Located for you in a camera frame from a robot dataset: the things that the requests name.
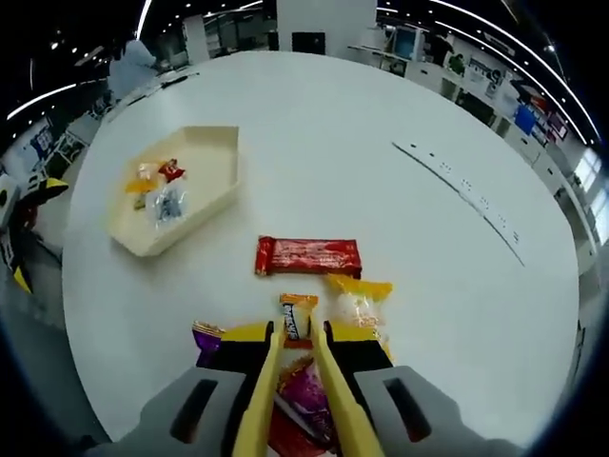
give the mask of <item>window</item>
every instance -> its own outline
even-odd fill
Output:
[[[609,239],[609,186],[605,186],[599,191],[590,206],[594,214],[597,233],[602,245]]]
[[[581,157],[578,167],[575,169],[575,174],[581,181],[583,190],[587,192],[592,183],[600,172],[600,157],[598,157],[591,149],[587,149]]]

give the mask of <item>plastic tray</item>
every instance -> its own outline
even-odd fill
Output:
[[[145,149],[128,163],[110,205],[108,232],[141,257],[158,255],[237,197],[239,128],[184,127]],[[181,179],[187,192],[184,217],[156,228],[145,209],[136,211],[136,194],[125,186],[139,164],[175,158],[187,171]]]

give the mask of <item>ceiling light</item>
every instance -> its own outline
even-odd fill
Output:
[[[37,103],[40,100],[43,100],[43,99],[45,99],[47,97],[50,97],[50,96],[54,95],[55,93],[59,93],[59,92],[61,92],[63,90],[68,90],[68,89],[72,89],[72,88],[75,88],[75,87],[76,87],[75,84],[70,84],[69,86],[64,86],[64,87],[62,87],[60,89],[52,90],[51,92],[47,92],[47,93],[43,93],[42,95],[38,95],[36,98],[32,98],[27,103],[24,103],[19,108],[14,109],[12,112],[10,112],[9,115],[7,116],[7,121],[9,121],[16,114],[18,114],[19,112],[23,111],[25,108],[30,107],[34,103]]]
[[[464,10],[463,8],[457,7],[455,5],[451,5],[450,3],[446,3],[443,0],[430,0],[430,1],[433,2],[433,3],[437,3],[439,5],[443,5],[443,6],[447,7],[447,8],[452,9],[452,10],[460,11],[463,14],[467,14],[468,16],[473,17],[474,19],[478,19],[479,21],[483,22],[487,26],[493,28],[494,30],[498,31],[499,33],[502,33],[503,35],[507,36],[512,41],[514,41],[515,43],[520,45],[521,48],[523,48],[529,54],[531,54],[533,57],[535,57],[535,59],[537,59],[537,61],[540,62],[545,67],[545,69],[548,70],[559,81],[559,83],[567,90],[569,95],[571,95],[573,97],[573,99],[575,100],[575,102],[578,104],[578,106],[580,107],[581,111],[583,112],[583,114],[586,116],[586,119],[588,120],[588,122],[592,126],[592,129],[594,129],[594,132],[597,134],[597,136],[600,136],[600,133],[599,133],[599,130],[597,129],[597,126],[592,121],[592,117],[590,116],[590,114],[588,113],[588,111],[586,110],[584,105],[581,103],[581,101],[579,100],[578,96],[571,90],[571,88],[569,88],[567,83],[559,76],[558,73],[556,73],[556,71],[552,67],[550,67],[548,65],[548,63],[545,60],[543,60],[541,57],[539,57],[533,50],[531,50],[528,46],[526,46],[521,40],[516,38],[514,35],[508,33],[504,29],[500,28],[499,26],[496,26],[492,22],[487,21],[483,17],[480,17],[477,14],[474,14],[471,11]],[[551,48],[551,50],[549,49],[551,52],[555,51],[555,48],[554,48],[553,45],[550,45],[548,48]]]
[[[436,21],[436,24],[440,25],[440,26],[444,26],[447,29],[452,29],[453,31],[460,33],[463,36],[466,36],[467,38],[469,38],[470,40],[476,41],[480,44],[484,44],[486,45],[481,39],[476,38],[473,35],[470,35],[469,33],[464,32],[463,30],[459,30],[455,27],[449,26],[448,24],[445,24],[444,22],[440,22],[440,21]],[[520,71],[522,71],[522,73],[524,73],[525,76],[527,76],[531,81],[533,81],[535,84],[537,84],[539,86],[539,88],[542,90],[541,92],[541,96],[544,95],[545,92],[548,92],[548,90],[537,80],[535,79],[531,73],[529,73],[527,70],[525,70],[524,68],[522,68],[520,65],[518,65],[516,62],[514,62],[511,58],[509,58],[507,55],[503,54],[503,52],[501,52],[500,50],[497,50],[495,48],[493,48],[492,46],[486,45],[490,50],[492,50],[493,52],[495,52],[496,54],[500,55],[503,60],[505,60],[506,62],[509,62],[511,65],[513,65],[514,67],[518,68]],[[569,114],[567,113],[567,111],[565,111],[565,109],[562,107],[562,105],[559,103],[559,101],[554,98],[552,96],[552,94],[550,94],[550,92],[548,92],[548,97],[555,103],[555,105],[558,107],[558,109],[560,110],[560,112],[562,112],[562,114],[564,114],[564,117],[566,119],[568,119],[569,121],[571,121],[571,125],[573,126],[573,129],[575,130],[575,132],[578,134],[578,136],[580,137],[581,142],[586,145],[587,142],[585,140],[585,138],[583,137],[583,135],[581,134],[580,129],[578,129],[578,126],[576,126],[575,122],[573,122],[573,119],[571,119],[571,116],[569,116]]]
[[[137,31],[135,31],[135,39],[139,40],[142,35],[142,29],[144,28],[144,22],[146,21],[146,16],[148,14],[148,10],[150,9],[150,4],[152,0],[146,0],[144,3],[144,7],[142,8],[142,14],[140,14],[140,22],[137,25]]]
[[[256,5],[260,5],[261,3],[263,3],[263,0],[258,0],[257,2],[250,3],[248,5],[243,5],[242,7],[239,8],[239,10],[246,10],[248,8],[255,7]]]

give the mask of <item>red candy bar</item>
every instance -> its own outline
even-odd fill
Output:
[[[362,261],[355,240],[290,240],[261,236],[255,272],[259,276],[339,273],[359,279]]]

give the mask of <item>round white table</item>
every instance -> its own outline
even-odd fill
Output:
[[[65,235],[66,324],[85,392],[112,440],[192,367],[192,321],[231,327],[280,315],[314,275],[253,272],[257,237],[355,238],[384,304],[397,365],[452,397],[486,438],[526,446],[546,426],[574,347],[578,264],[543,183],[493,131],[438,94],[329,57],[243,52],[194,69],[106,122],[91,144]],[[126,161],[187,125],[240,127],[238,203],[155,258],[105,232]],[[523,266],[445,183],[391,146],[445,157],[509,218]]]

